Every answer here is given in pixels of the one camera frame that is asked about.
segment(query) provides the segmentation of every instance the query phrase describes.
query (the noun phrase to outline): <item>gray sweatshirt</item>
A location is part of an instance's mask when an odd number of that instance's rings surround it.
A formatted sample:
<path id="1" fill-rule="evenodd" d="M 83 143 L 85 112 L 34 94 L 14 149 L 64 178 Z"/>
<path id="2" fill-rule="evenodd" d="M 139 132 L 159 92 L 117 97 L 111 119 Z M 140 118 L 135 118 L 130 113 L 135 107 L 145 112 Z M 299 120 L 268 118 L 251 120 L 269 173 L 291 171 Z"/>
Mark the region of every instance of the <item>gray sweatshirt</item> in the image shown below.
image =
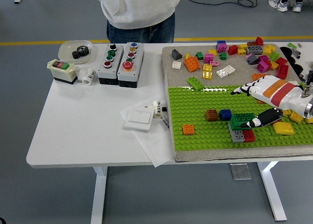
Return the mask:
<path id="1" fill-rule="evenodd" d="M 143 28 L 170 17 L 179 0 L 99 0 L 111 25 L 120 29 Z"/>

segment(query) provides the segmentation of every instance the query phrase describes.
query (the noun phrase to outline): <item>jeans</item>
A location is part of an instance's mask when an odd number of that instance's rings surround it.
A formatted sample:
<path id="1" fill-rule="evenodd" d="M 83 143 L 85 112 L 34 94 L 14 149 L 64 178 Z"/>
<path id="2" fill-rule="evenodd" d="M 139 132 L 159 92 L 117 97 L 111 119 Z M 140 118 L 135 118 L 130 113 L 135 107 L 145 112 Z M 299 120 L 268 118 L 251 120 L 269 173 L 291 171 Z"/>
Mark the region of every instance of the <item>jeans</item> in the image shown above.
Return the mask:
<path id="1" fill-rule="evenodd" d="M 156 25 L 137 29 L 119 29 L 107 22 L 107 37 L 110 43 L 173 43 L 175 14 Z"/>

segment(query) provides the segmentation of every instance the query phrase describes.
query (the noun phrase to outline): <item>person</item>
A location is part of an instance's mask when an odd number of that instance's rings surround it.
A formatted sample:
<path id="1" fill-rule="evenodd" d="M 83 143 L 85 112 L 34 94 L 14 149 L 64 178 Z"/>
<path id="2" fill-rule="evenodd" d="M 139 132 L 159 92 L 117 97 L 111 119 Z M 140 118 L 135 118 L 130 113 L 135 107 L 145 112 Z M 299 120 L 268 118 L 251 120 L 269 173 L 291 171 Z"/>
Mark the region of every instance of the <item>person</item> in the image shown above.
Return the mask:
<path id="1" fill-rule="evenodd" d="M 114 43 L 172 43 L 179 0 L 99 0 Z"/>
<path id="2" fill-rule="evenodd" d="M 301 7 L 302 7 L 302 1 L 303 0 L 292 0 L 290 2 L 290 5 L 292 7 L 292 11 L 300 12 Z M 280 12 L 286 12 L 288 10 L 288 8 L 287 8 L 288 0 L 269 0 L 268 3 L 271 7 L 274 7 L 275 9 L 277 9 Z"/>

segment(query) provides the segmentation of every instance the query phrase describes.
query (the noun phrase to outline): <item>white table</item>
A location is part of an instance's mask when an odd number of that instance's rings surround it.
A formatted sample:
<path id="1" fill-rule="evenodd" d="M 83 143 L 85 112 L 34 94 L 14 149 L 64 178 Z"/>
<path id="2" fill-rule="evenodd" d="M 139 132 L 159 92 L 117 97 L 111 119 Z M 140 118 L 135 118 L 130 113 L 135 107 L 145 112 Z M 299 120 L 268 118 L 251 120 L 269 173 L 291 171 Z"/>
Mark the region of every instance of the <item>white table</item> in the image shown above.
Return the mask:
<path id="1" fill-rule="evenodd" d="M 286 46 L 287 43 L 275 43 Z M 213 43 L 179 44 L 213 45 Z M 97 70 L 106 44 L 93 45 L 92 57 L 79 68 Z M 32 143 L 27 163 L 34 168 L 93 167 L 97 173 L 92 224 L 102 223 L 108 166 L 152 165 L 119 112 L 164 91 L 161 53 L 171 44 L 145 44 L 145 58 L 138 88 L 101 85 L 97 77 L 91 86 L 53 81 Z M 313 43 L 302 43 L 296 63 L 309 69 Z M 188 163 L 258 162 L 268 198 L 277 221 L 286 220 L 270 169 L 276 160 L 310 160 L 313 157 L 214 160 Z M 165 164 L 175 164 L 171 160 Z"/>

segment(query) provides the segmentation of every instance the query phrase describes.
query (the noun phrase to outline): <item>red stripe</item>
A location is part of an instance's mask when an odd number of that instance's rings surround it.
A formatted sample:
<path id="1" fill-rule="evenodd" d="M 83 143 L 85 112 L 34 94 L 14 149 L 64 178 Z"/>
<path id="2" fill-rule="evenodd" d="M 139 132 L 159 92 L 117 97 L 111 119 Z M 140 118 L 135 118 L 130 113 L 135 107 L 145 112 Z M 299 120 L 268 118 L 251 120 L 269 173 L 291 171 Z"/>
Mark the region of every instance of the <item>red stripe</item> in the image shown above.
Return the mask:
<path id="1" fill-rule="evenodd" d="M 271 103 L 275 106 L 279 106 L 282 99 L 289 93 L 295 85 L 287 82 L 284 86 L 280 88 L 280 90 L 272 97 Z"/>

